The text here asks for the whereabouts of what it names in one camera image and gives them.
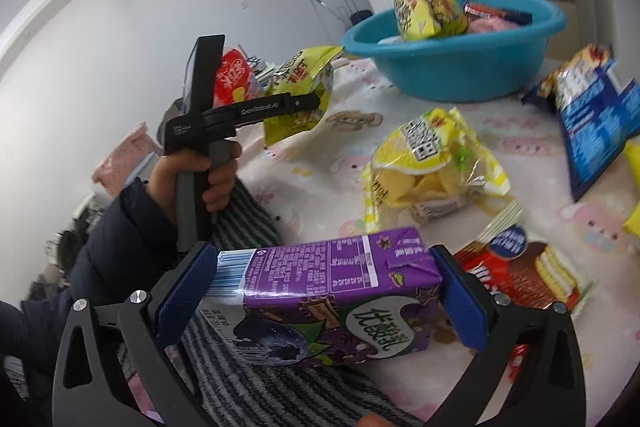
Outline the dark jacket left forearm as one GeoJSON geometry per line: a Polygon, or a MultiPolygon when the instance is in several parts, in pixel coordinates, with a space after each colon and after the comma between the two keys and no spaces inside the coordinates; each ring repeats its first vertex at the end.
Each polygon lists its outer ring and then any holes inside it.
{"type": "Polygon", "coordinates": [[[1,373],[1,420],[51,424],[51,386],[58,346],[73,304],[123,303],[133,291],[149,291],[179,263],[172,215],[175,181],[134,181],[104,211],[68,273],[65,291],[47,300],[1,305],[1,356],[13,357],[39,381],[23,399],[1,373]]]}

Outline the person's right hand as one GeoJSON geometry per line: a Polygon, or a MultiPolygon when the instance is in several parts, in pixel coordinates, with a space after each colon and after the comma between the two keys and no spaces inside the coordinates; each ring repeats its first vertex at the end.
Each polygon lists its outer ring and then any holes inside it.
{"type": "Polygon", "coordinates": [[[384,417],[378,414],[367,414],[360,418],[356,424],[357,427],[393,427],[393,425],[384,417]]]}

